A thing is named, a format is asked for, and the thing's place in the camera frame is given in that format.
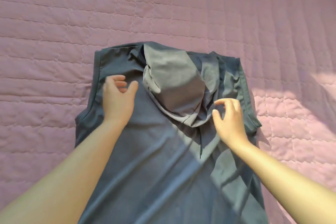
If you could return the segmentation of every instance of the quilted bedspread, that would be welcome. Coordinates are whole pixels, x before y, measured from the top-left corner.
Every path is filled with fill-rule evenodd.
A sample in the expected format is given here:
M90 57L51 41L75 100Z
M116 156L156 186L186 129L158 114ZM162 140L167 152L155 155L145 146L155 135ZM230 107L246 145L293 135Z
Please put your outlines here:
M259 146L336 191L336 0L0 0L0 209L73 150L94 51L136 41L240 57Z

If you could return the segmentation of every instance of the hand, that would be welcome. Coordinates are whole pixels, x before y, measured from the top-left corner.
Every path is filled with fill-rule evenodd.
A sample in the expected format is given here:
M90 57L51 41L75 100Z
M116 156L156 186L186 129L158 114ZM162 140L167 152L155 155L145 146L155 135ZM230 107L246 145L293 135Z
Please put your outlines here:
M131 118L138 82L131 82L127 89L124 80L124 75L106 77L103 86L104 122L118 122L126 126Z
M222 98L215 105L223 104L225 116L222 120L218 110L212 111L213 122L218 135L230 149L250 144L244 128L243 112L239 100Z

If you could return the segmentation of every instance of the gray hood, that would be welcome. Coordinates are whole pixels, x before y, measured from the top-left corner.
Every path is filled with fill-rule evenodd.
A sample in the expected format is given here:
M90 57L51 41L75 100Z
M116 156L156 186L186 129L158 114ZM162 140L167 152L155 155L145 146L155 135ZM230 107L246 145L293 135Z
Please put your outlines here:
M208 121L218 99L217 58L153 42L144 44L144 55L143 84L161 111L190 127Z

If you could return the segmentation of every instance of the gray fabric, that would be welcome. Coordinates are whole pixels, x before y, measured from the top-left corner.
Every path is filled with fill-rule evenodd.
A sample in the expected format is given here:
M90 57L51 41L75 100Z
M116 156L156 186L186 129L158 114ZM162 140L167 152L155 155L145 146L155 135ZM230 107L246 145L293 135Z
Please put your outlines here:
M112 74L139 82L134 112L79 223L267 223L258 178L211 119L215 100L239 99L254 142L261 125L238 59L153 42L96 52L76 146L101 124L102 86Z

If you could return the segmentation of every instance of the person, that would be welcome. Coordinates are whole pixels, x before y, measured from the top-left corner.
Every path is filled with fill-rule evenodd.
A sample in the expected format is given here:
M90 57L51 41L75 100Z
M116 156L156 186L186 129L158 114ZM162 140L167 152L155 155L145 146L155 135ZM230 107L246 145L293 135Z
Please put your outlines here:
M131 118L137 82L126 88L123 75L106 78L103 123L60 165L0 213L2 224L77 223L123 128ZM219 99L225 117L213 110L222 141L259 176L298 224L335 224L336 193L283 165L251 144L240 103Z

